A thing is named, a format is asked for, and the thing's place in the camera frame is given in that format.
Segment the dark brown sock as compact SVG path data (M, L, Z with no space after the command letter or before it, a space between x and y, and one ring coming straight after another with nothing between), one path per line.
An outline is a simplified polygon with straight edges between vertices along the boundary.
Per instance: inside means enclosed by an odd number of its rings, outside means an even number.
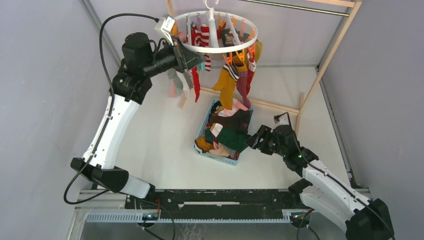
M223 127L228 128L237 134L247 134L252 114L252 109L239 109L232 116L219 116L217 113L214 113L210 118L210 122L212 124L221 124Z

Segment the black patterned hanging sock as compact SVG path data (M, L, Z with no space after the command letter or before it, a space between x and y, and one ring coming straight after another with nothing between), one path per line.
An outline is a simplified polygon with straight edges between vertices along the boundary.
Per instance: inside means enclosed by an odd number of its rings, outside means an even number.
M239 41L241 43L244 43L247 41L247 39L249 38L249 34L244 32L243 34L239 31L236 30L236 33L239 37ZM223 29L220 31L220 40L222 41L222 46L223 47L232 47L235 45L236 40L234 38L234 34L233 32L227 28L227 29Z

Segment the pink patterned hanging sock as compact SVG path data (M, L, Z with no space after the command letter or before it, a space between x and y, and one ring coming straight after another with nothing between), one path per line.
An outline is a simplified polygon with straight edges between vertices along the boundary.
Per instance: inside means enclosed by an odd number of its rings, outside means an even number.
M183 91L182 89L178 88L175 84L173 84L169 93L169 97L178 98L181 96L182 91Z

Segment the red santa sock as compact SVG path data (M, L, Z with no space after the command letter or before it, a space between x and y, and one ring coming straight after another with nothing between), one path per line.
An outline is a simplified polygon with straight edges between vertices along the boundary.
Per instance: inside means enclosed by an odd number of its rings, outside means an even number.
M194 67L191 69L192 79L193 79L193 87L195 93L195 102L197 103L200 97L201 85L199 79L198 68Z

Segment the purple hanging sock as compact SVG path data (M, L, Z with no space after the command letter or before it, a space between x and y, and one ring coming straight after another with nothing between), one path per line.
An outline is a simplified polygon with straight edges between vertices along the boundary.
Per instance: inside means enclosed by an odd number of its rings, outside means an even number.
M236 89L240 96L242 97L243 104L250 109L251 108L251 102L248 99L248 93L247 93L247 83L248 83L248 72L247 71L239 71L238 72L238 80L236 83Z

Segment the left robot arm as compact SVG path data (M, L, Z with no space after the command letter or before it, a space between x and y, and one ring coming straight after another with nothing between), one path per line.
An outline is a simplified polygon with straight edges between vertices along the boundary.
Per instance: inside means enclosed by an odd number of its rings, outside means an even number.
M175 38L172 44L155 51L147 34L128 35L122 45L121 66L111 81L105 115L87 151L71 160L78 175L113 193L137 197L143 208L156 203L153 185L116 166L116 157L126 129L153 86L151 78L168 70L186 73L206 61L200 53L186 48Z

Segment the white round clip hanger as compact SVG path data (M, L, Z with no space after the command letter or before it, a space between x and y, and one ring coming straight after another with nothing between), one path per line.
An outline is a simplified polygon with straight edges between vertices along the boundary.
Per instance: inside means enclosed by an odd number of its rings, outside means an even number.
M202 54L231 54L236 53L241 57L246 51L252 55L255 51L255 42L258 37L258 29L256 25L248 19L239 15L228 12L216 11L212 6L208 5L208 1L203 1L206 10L192 11L178 16L174 16L175 25L185 19L186 20L186 43L184 44L188 49ZM192 25L200 27L206 24L209 27L209 47L200 47L192 45ZM235 38L235 45L223 47L221 41L221 30L230 29ZM249 37L246 42L241 43L236 30L241 34L247 33Z

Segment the dark green sock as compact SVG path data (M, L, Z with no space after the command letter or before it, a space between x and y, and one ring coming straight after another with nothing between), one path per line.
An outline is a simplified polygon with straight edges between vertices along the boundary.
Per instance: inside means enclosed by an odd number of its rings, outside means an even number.
M250 137L250 134L236 133L231 129L224 127L215 138L222 145L241 153L248 147L245 141Z

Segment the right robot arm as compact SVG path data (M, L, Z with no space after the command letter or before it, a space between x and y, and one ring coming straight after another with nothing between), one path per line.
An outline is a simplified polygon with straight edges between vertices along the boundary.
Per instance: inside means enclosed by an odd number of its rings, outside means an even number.
M348 240L393 240L389 208L379 198L370 199L336 177L308 148L300 145L290 124L274 129L262 125L245 140L252 149L277 154L301 180L289 187L289 203L309 207L337 225Z

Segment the grey beige striped sock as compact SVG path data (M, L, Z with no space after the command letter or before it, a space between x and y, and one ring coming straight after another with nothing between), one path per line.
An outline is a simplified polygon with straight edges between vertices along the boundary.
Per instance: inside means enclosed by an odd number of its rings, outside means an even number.
M184 84L188 85L189 89L194 88L193 76L190 71L184 73L176 71L174 68L171 68L166 72L168 78L173 81L175 88L182 91L184 89Z

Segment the red white hanging sock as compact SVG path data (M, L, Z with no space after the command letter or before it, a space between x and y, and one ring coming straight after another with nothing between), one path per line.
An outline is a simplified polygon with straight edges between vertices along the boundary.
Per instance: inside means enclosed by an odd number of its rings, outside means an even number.
M192 45L196 47L208 48L210 43L210 28L206 24L202 24L200 27L192 25L191 38ZM203 55L206 58L204 62L204 70L210 72L212 65L210 55L208 53L204 53Z

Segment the wooden drying rack frame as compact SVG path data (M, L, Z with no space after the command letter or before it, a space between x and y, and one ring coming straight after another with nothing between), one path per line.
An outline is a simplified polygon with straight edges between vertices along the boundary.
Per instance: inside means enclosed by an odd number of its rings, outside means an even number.
M329 63L331 62L336 50L338 49L340 42L343 40L347 30L349 29L349 26L351 25L353 19L355 18L358 10L360 9L362 5L362 1L360 0L323 0L322 4L327 5L334 5L334 6L340 6L346 8L346 12L335 12L330 10L324 10L324 9L318 9L318 8L311 8L311 7L304 7L304 6L298 6L298 5L292 5L292 4L283 4L283 3L276 3L276 2L270 2L270 1L264 1L264 0L258 0L257 4L263 4L263 5L269 5L269 6L275 6L275 7L282 7L287 9L295 9L299 11L306 11L306 12L314 12L314 13L321 13L321 14L327 14L327 15L334 15L342 17L342 20L340 24L338 25L334 36L331 38L331 41L329 42L328 47L326 48L323 57L319 64L316 66L317 76L311 85L311 88L307 94L302 93L300 95L300 104L299 108L289 108L281 106L280 108L283 110L287 110L293 114L297 115L296 120L296 126L295 126L295 132L298 133L300 130L300 123L301 123L301 116L303 114L305 105L309 102L312 94L314 93L315 89L317 88L318 84L320 83ZM168 0L166 1L166 5L168 8L169 15L171 17L176 17L173 9L172 1ZM178 26L177 24L174 24L172 28L172 37L176 37L178 35ZM222 54L219 53L219 55L222 55L223 59L228 63L232 63L232 54Z

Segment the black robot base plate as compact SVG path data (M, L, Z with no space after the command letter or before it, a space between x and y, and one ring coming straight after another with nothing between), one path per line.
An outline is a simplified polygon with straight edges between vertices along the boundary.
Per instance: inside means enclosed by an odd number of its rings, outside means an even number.
M309 210L288 189L156 189L144 199L128 196L124 207L175 221L284 220Z

